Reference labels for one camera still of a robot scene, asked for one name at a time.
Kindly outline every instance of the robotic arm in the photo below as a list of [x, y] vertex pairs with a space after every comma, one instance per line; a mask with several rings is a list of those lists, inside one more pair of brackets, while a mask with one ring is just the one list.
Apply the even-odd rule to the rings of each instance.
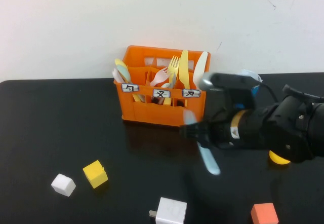
[[252, 89], [272, 90], [252, 77], [205, 73], [199, 87], [217, 99], [212, 117], [180, 128], [183, 137], [202, 147], [271, 150], [291, 162], [300, 163], [324, 156], [324, 98], [283, 88], [286, 98], [256, 108]]

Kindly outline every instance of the metal prong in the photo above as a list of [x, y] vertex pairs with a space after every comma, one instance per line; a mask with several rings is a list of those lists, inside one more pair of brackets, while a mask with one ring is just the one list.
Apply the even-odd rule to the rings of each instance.
[[148, 213], [149, 215], [150, 215], [150, 217], [156, 217], [156, 214], [157, 214], [157, 212], [156, 211], [154, 211], [154, 210], [150, 210], [149, 211], [149, 213]]

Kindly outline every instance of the orange cube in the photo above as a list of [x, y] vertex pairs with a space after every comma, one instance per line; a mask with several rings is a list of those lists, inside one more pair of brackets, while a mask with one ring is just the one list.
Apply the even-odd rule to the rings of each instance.
[[279, 222], [273, 203], [254, 205], [251, 216], [254, 224], [278, 224]]

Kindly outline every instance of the orange crate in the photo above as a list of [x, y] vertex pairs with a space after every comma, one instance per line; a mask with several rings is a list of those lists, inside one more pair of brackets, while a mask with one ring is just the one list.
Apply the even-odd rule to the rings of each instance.
[[[183, 97], [183, 84], [177, 78], [174, 89], [161, 88], [166, 82], [157, 84], [156, 87], [149, 86], [155, 74], [162, 68], [168, 66], [171, 58], [181, 56], [182, 50], [129, 46], [126, 50], [123, 62], [127, 65], [131, 75], [132, 83], [138, 85], [139, 91], [124, 92], [122, 84], [114, 81], [117, 87], [122, 118], [129, 121], [145, 122], [152, 124], [180, 126], [183, 125], [183, 111], [191, 110], [195, 113], [197, 120], [201, 120], [204, 115], [206, 92], [201, 91], [200, 97]], [[188, 51], [190, 89], [196, 90], [192, 81], [193, 71], [202, 52]], [[209, 69], [211, 55], [208, 53], [205, 71]], [[172, 98], [171, 105], [157, 105], [152, 103], [153, 90], [164, 90], [170, 92]], [[135, 102], [132, 94], [145, 96], [145, 102]]]

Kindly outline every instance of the plastic fork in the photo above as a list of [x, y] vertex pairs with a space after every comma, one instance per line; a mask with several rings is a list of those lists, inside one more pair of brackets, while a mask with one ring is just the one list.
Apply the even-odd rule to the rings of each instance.
[[[169, 78], [169, 83], [173, 85], [172, 87], [169, 87], [171, 89], [173, 89], [175, 82], [177, 80], [179, 64], [180, 64], [179, 61], [180, 60], [179, 60], [178, 56], [173, 56], [169, 63], [169, 66], [168, 66], [168, 70], [173, 73], [173, 75], [171, 75]], [[171, 105], [171, 101], [172, 101], [171, 98], [165, 98], [163, 105]]]
[[[170, 88], [170, 89], [172, 89], [174, 87], [174, 85], [176, 84], [176, 73], [173, 73], [171, 76], [172, 76], [172, 80], [169, 80], [170, 83], [165, 83], [161, 87], [164, 87], [164, 88], [167, 87], [167, 88]], [[170, 98], [160, 98], [159, 101], [158, 101], [158, 104], [162, 105], [163, 102], [164, 102], [164, 99], [170, 99]]]
[[151, 83], [150, 83], [150, 86], [155, 86], [156, 84], [158, 84], [158, 83], [161, 83], [161, 82], [164, 82], [164, 81], [166, 81], [169, 77], [170, 77], [170, 75], [172, 74], [169, 70], [167, 70], [168, 68], [163, 68], [163, 69], [161, 69], [161, 70], [159, 70], [157, 73], [156, 73], [156, 75], [155, 75], [155, 77], [154, 77], [154, 80], [153, 81], [151, 81]]

